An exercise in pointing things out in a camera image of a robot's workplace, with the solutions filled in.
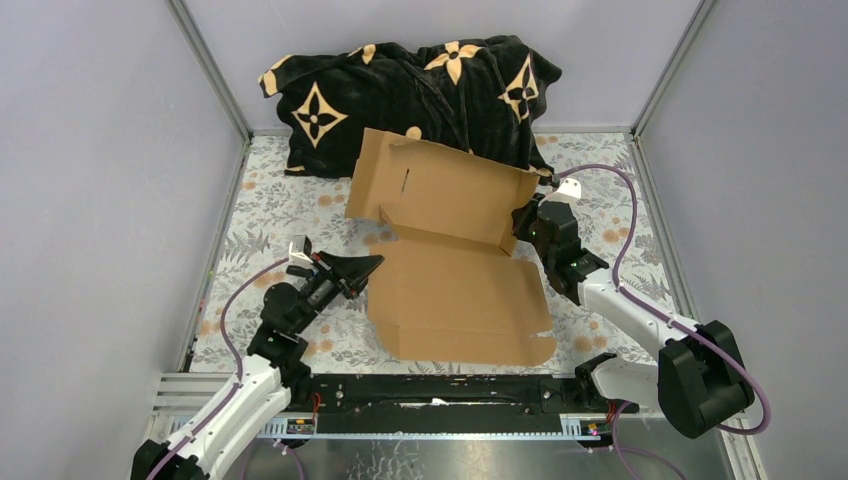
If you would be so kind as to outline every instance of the pillow with diamond pattern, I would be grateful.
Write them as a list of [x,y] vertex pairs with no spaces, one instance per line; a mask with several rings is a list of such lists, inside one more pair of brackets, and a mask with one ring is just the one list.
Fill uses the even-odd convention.
[[381,43],[340,55],[287,55],[259,85],[266,98],[282,94],[277,116],[293,130],[289,175],[353,175],[366,127],[548,174],[531,124],[561,75],[518,37],[498,36],[416,53]]

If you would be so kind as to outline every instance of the open cardboard box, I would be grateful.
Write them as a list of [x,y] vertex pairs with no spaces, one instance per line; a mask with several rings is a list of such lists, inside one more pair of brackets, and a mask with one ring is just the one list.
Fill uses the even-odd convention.
[[403,360],[539,365],[556,350],[538,268],[510,257],[534,173],[366,129],[345,215],[385,221],[368,317]]

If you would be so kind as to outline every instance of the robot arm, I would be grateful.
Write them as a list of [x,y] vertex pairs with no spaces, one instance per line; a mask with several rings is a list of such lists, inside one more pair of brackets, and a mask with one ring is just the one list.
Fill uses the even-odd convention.
[[263,425],[306,399],[311,372],[300,361],[307,342],[299,334],[339,294],[356,298],[383,262],[379,255],[344,258],[311,250],[305,236],[291,243],[287,281],[265,292],[262,324],[240,372],[165,442],[145,442],[133,458],[131,480],[222,479]]
[[673,328],[678,323],[713,342],[742,364],[736,341],[721,322],[700,325],[667,312],[661,321],[649,309],[664,311],[639,292],[637,302],[616,287],[617,272],[581,245],[571,203],[580,198],[580,184],[566,179],[557,191],[537,194],[513,212],[513,233],[536,249],[551,286],[577,305],[599,313],[636,340],[658,366],[627,362],[614,354],[600,355],[577,367],[591,396],[624,399],[659,409],[680,433],[696,438],[754,402],[751,386],[718,355]]

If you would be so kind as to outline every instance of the white wall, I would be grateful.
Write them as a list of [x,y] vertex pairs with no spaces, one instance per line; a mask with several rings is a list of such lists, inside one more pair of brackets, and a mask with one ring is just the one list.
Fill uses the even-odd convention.
[[771,479],[848,470],[846,25],[842,0],[720,1],[643,138],[697,310],[773,403]]
[[253,129],[278,128],[279,97],[256,83],[287,54],[337,54],[368,43],[409,49],[515,34],[563,69],[534,125],[628,126],[683,34],[698,0],[188,0]]
[[2,2],[0,59],[0,478],[126,478],[240,141],[164,1]]

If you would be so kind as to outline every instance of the patterned fabric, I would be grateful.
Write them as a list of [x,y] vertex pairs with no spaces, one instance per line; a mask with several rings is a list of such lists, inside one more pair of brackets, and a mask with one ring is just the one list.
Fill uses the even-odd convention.
[[365,127],[431,140],[519,168],[551,170],[530,124],[562,71],[518,37],[409,52],[396,43],[341,55],[287,55],[259,77],[293,129],[288,171],[353,174]]
[[[633,174],[620,134],[538,135],[536,143],[558,170],[604,163]],[[315,250],[337,255],[366,255],[369,245],[394,239],[386,225],[344,218],[350,179],[287,176],[283,162],[288,153],[283,137],[260,136],[253,140],[222,257],[201,313],[203,321],[191,371],[233,371],[235,362],[218,330],[224,302],[256,271],[285,256],[293,235],[306,234]],[[584,199],[575,209],[583,243],[612,263],[628,233],[629,193],[623,182],[609,172],[581,172],[577,178],[583,184]],[[643,204],[637,225],[634,244],[622,266],[624,281],[671,308],[658,245]],[[519,243],[515,256],[534,260],[538,265],[538,257],[529,244]],[[242,353],[259,325],[263,292],[284,277],[282,269],[260,277],[231,307],[227,331]],[[538,367],[396,360],[380,345],[365,314],[367,289],[355,301],[336,300],[303,332],[309,341],[304,361],[317,373],[482,374],[571,373],[576,365],[604,351],[616,351],[631,361],[651,361],[647,352],[612,323],[572,305],[556,294],[547,281],[544,283],[548,308],[554,317],[550,335],[556,337],[558,347],[554,356]]]

